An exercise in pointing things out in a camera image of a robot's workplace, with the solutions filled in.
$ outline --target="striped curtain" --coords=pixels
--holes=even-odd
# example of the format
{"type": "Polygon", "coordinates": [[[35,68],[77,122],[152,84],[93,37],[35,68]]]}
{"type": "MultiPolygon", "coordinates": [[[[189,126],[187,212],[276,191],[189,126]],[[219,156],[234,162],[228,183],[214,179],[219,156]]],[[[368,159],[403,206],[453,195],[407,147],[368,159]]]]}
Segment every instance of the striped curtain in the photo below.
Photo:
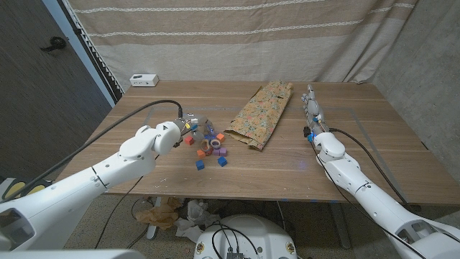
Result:
{"type": "Polygon", "coordinates": [[[363,82],[417,0],[68,0],[126,89],[163,81],[363,82]]]}

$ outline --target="orange block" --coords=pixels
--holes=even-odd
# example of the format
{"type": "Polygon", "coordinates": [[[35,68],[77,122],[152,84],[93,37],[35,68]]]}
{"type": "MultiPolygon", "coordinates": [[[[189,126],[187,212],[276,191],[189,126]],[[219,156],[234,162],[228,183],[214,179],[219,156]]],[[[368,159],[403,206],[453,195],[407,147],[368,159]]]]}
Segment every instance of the orange block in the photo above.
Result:
{"type": "Polygon", "coordinates": [[[198,154],[198,157],[200,159],[203,159],[206,157],[206,154],[202,150],[197,150],[196,153],[198,154]]]}
{"type": "Polygon", "coordinates": [[[217,134],[216,139],[220,141],[221,143],[225,140],[225,136],[222,133],[217,134]]]}

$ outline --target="floral cloth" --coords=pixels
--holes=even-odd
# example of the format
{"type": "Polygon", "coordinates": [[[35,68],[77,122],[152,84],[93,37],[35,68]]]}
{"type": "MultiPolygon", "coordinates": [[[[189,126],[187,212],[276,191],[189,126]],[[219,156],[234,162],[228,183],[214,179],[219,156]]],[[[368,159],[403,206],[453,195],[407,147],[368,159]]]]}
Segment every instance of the floral cloth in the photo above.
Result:
{"type": "Polygon", "coordinates": [[[261,86],[224,132],[262,150],[292,94],[291,83],[279,81],[261,86]]]}

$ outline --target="small white device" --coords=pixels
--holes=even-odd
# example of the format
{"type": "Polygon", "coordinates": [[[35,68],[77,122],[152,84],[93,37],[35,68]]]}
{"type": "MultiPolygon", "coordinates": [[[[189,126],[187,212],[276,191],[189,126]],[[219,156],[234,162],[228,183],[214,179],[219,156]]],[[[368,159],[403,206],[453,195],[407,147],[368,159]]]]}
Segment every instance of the small white device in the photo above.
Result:
{"type": "Polygon", "coordinates": [[[157,74],[134,74],[129,79],[133,86],[156,86],[158,83],[157,74]]]}

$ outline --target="gray wall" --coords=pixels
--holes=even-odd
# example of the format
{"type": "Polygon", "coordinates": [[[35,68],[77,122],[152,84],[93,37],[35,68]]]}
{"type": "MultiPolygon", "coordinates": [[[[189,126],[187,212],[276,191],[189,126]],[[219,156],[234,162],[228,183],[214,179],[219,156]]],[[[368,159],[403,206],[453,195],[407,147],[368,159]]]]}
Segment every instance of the gray wall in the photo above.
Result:
{"type": "Polygon", "coordinates": [[[372,83],[460,181],[460,1],[420,0],[372,83]]]}

